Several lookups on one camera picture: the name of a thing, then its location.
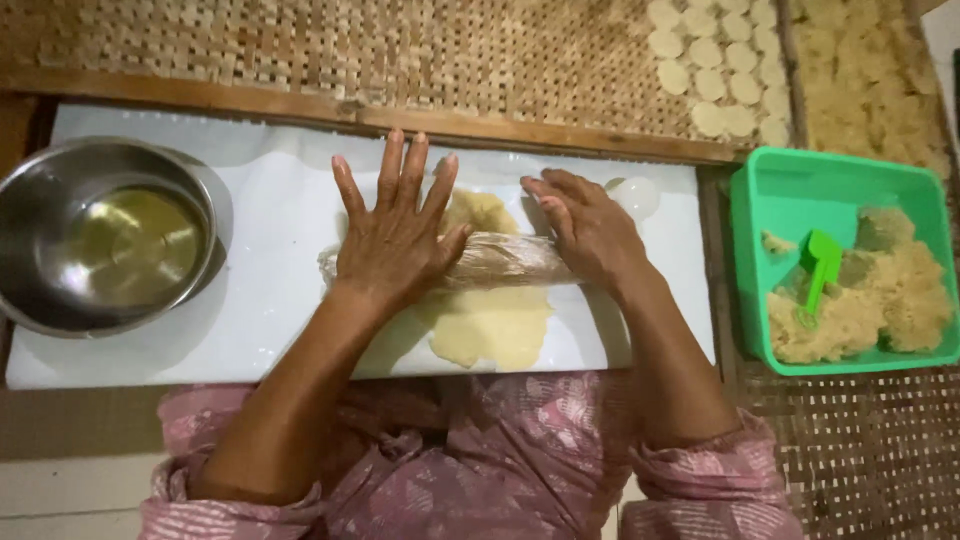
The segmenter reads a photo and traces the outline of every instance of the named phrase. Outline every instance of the stainless steel bowl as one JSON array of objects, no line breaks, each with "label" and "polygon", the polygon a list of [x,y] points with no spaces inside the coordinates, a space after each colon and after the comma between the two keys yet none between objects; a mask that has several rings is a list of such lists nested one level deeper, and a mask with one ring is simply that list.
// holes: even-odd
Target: stainless steel bowl
[{"label": "stainless steel bowl", "polygon": [[0,309],[56,337],[127,331],[199,290],[216,238],[206,188],[175,160],[72,139],[0,182]]}]

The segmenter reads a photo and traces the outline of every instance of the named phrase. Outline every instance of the person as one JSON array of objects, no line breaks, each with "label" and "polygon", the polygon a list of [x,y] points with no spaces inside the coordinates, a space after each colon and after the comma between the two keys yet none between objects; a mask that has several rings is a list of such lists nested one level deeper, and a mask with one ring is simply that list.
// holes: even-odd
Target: person
[{"label": "person", "polygon": [[461,254],[438,240],[456,156],[418,199],[427,140],[388,136],[375,208],[341,157],[337,278],[270,374],[173,391],[172,456],[141,538],[598,538],[631,470],[648,501],[620,538],[801,538],[765,425],[724,398],[631,218],[562,170],[523,178],[564,261],[619,305],[632,370],[348,382],[391,317]]}]

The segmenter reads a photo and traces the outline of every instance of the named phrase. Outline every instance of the pink sleeve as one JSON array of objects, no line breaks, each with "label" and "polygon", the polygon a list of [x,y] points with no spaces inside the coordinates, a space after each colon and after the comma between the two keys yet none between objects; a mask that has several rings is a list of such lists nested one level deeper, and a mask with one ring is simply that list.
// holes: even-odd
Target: pink sleeve
[{"label": "pink sleeve", "polygon": [[743,429],[696,447],[640,448],[634,469],[649,501],[624,506],[621,538],[800,540],[777,471],[773,433],[740,411]]},{"label": "pink sleeve", "polygon": [[154,469],[152,495],[140,505],[141,540],[293,540],[321,516],[319,483],[302,501],[283,507],[187,499],[188,482],[253,389],[247,384],[184,386],[160,402],[163,440],[171,458]]}]

